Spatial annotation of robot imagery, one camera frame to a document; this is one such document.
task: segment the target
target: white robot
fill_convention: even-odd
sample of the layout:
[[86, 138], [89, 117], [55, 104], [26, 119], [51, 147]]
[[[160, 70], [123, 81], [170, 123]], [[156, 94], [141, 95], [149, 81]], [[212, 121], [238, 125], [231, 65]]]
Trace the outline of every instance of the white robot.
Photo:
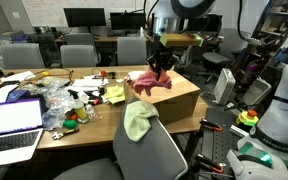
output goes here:
[[[187, 19], [208, 13], [215, 0], [161, 0], [159, 3], [158, 17], [174, 18], [175, 14]], [[167, 10], [174, 13], [163, 16]], [[269, 109], [250, 135], [238, 142], [238, 149], [227, 154], [236, 179], [288, 179], [288, 65]]]
[[271, 167], [263, 168], [254, 161], [253, 163], [252, 161], [239, 161], [238, 155], [231, 150], [227, 157], [235, 176], [239, 177], [237, 179], [263, 179], [263, 177], [265, 179], [288, 179], [288, 65], [283, 70], [281, 81], [270, 107], [256, 127], [251, 129], [250, 135], [238, 142], [240, 151], [245, 146], [248, 146], [250, 150], [244, 152], [246, 155], [261, 159], [263, 158], [261, 153], [267, 153], [266, 157], [271, 157]]

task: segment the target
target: wooden table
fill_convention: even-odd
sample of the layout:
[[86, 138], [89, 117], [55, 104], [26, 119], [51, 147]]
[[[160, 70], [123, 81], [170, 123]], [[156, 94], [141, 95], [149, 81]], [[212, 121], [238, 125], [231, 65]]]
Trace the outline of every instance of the wooden table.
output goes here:
[[[127, 75], [129, 71], [145, 70], [146, 68], [147, 66], [115, 66], [103, 67], [101, 69], [105, 70], [106, 72], [114, 71], [116, 72], [117, 78], [123, 78]], [[90, 75], [92, 74], [92, 69], [93, 68], [72, 68], [70, 69], [74, 71], [72, 79], [79, 79], [85, 75]], [[5, 70], [4, 73], [19, 73], [24, 71], [27, 70]], [[34, 73], [41, 71], [41, 69], [31, 69], [30, 71]], [[63, 69], [52, 69], [48, 70], [48, 72], [51, 75], [67, 73]], [[118, 84], [113, 79], [109, 79], [109, 81], [110, 84], [107, 86], [123, 86], [123, 84]], [[192, 83], [189, 81], [186, 81], [186, 83], [188, 86], [192, 85]], [[78, 133], [64, 137], [59, 141], [52, 140], [51, 132], [44, 132], [37, 148], [40, 150], [63, 149], [112, 142], [115, 135], [115, 130], [117, 128], [117, 124], [121, 118], [124, 108], [125, 104], [119, 106], [106, 104], [97, 105], [95, 106], [95, 110], [97, 114], [101, 117], [99, 121], [88, 122], [87, 124], [80, 124], [80, 131]], [[206, 103], [201, 98], [198, 98], [197, 105], [194, 110], [194, 115], [192, 117], [184, 118], [171, 124], [167, 124], [165, 128], [170, 134], [194, 132], [199, 129], [199, 121], [202, 117], [205, 117], [206, 108]]]
[[[118, 37], [116, 37], [116, 36], [115, 36], [115, 37], [99, 36], [99, 37], [97, 37], [97, 38], [94, 39], [94, 42], [95, 42], [95, 43], [117, 42], [117, 38], [118, 38]], [[148, 40], [149, 40], [150, 42], [154, 42], [154, 38], [148, 38]], [[58, 39], [55, 39], [55, 42], [57, 42], [57, 43], [63, 43], [63, 42], [65, 42], [65, 40], [58, 38]]]

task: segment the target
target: laptop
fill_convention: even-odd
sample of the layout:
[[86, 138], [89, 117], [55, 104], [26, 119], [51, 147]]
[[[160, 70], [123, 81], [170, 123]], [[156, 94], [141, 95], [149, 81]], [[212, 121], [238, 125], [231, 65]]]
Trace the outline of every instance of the laptop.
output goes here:
[[32, 158], [41, 138], [39, 99], [0, 103], [0, 165]]

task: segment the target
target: black monitor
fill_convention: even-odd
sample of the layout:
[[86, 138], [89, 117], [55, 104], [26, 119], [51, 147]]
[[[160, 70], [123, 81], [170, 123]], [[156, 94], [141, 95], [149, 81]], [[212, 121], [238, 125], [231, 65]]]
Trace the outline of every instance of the black monitor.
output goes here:
[[139, 30], [145, 27], [144, 13], [110, 13], [112, 30]]
[[69, 27], [106, 26], [104, 8], [64, 8]]
[[208, 14], [207, 17], [190, 19], [186, 31], [218, 32], [222, 27], [222, 16]]

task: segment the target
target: laptop screen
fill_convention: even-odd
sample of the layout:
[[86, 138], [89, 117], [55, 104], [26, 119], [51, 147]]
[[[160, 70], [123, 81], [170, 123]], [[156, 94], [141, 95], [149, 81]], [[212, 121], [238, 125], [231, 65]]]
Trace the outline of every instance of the laptop screen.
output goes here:
[[39, 99], [0, 103], [0, 134], [31, 130], [41, 126]]

